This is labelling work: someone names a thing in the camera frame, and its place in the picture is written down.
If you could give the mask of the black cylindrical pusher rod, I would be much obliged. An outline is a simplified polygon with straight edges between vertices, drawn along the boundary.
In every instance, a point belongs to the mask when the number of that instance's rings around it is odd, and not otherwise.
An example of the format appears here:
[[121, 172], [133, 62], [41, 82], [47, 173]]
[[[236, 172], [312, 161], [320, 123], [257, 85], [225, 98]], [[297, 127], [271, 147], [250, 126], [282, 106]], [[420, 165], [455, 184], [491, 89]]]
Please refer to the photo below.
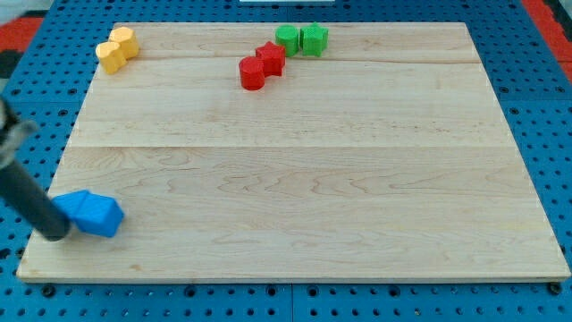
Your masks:
[[50, 242], [70, 231], [70, 220], [16, 160], [1, 168], [1, 198]]

